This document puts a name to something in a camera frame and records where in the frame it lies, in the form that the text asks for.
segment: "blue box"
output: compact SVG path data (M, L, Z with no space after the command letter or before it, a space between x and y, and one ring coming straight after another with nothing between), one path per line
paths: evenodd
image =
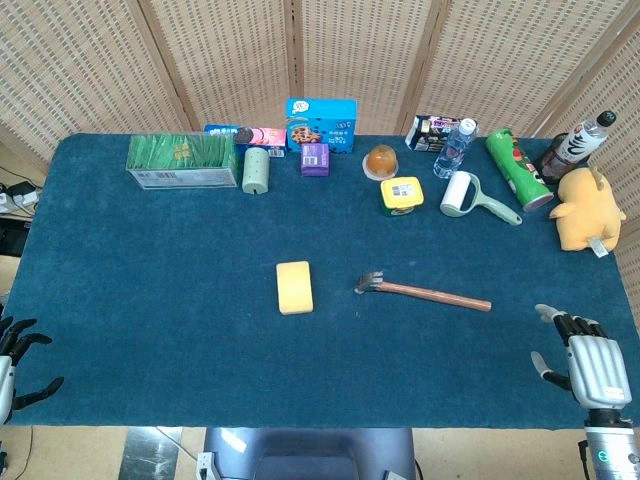
M351 153L358 101L339 98L290 98L285 111L287 145L300 151L302 143L328 143L333 153Z

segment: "yellow container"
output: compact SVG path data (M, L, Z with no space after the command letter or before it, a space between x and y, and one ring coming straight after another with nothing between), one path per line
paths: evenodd
M396 177L380 183L385 215L405 215L424 203L420 182L416 177Z

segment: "small purple package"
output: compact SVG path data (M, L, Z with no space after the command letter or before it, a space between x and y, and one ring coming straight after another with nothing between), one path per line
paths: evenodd
M303 143L300 145L300 171L303 177L326 177L329 175L329 145L326 143Z

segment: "power strip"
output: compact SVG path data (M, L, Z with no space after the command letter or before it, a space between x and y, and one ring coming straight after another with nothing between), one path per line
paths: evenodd
M211 452L198 454L196 462L196 480L221 480L214 464L215 455Z

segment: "metal robot arm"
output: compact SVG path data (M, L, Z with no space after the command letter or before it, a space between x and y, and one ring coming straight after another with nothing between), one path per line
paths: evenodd
M620 417L631 402L631 391L618 342L595 320L542 304L536 305L536 311L558 330L567 351L569 376L549 368L538 352L531 352L534 367L541 378L571 392L589 412L587 440L578 443L586 478L588 445L598 480L640 480L640 449L632 423Z

